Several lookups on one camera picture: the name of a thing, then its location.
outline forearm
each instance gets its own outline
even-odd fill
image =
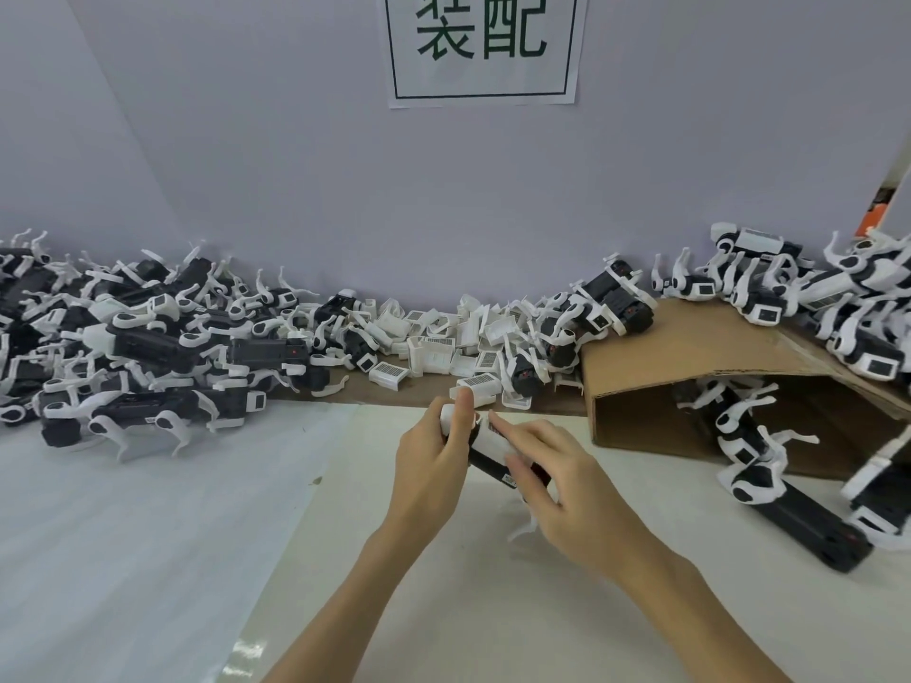
[[[651,537],[648,566],[621,586],[697,683],[786,683],[712,593],[699,570]]]
[[[420,550],[384,526],[364,545],[335,594],[263,679],[263,683],[348,683],[382,611]]]

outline finger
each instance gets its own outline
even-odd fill
[[[554,503],[538,476],[518,455],[509,454],[506,456],[506,461],[509,473],[516,480],[518,490],[529,504],[532,514],[538,518],[539,522],[545,522],[558,508],[557,504]]]
[[[434,398],[434,401],[430,403],[430,407],[427,408],[427,411],[421,417],[422,420],[428,422],[439,422],[440,413],[443,411],[443,406],[448,402],[452,402],[448,398],[444,398],[442,395],[438,395]]]
[[[551,476],[554,476],[560,460],[564,458],[560,451],[551,448],[540,438],[531,432],[527,432],[521,426],[508,423],[497,413],[490,413],[490,423],[494,425],[498,432],[506,436],[507,441],[512,443],[513,448],[537,462]]]
[[[566,429],[556,426],[546,419],[536,419],[533,422],[517,424],[517,426],[519,429],[530,432],[551,448],[561,452],[566,452],[568,445],[576,443],[576,439]]]
[[[453,419],[449,425],[447,448],[464,450],[467,455],[468,438],[474,428],[474,393],[470,388],[460,388],[455,394]]]

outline paper sign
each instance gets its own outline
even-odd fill
[[[377,0],[390,107],[576,101],[588,0]]]

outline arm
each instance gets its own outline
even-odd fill
[[[263,683],[348,683],[354,678],[395,588],[452,516],[462,493],[474,425],[472,392],[459,392],[453,429],[444,444],[440,410],[446,402],[435,400],[402,437],[385,520],[363,546],[351,573]]]
[[[712,594],[696,567],[651,533],[608,475],[550,422],[491,423],[557,484],[559,504],[519,459],[510,473],[547,539],[570,560],[619,585],[677,652],[698,683],[787,683],[778,666]]]

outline left hand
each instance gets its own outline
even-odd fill
[[[474,394],[459,389],[449,439],[440,430],[436,398],[421,421],[404,433],[395,455],[395,481],[384,526],[403,533],[418,553],[433,541],[456,510],[468,472],[468,437],[474,427]]]

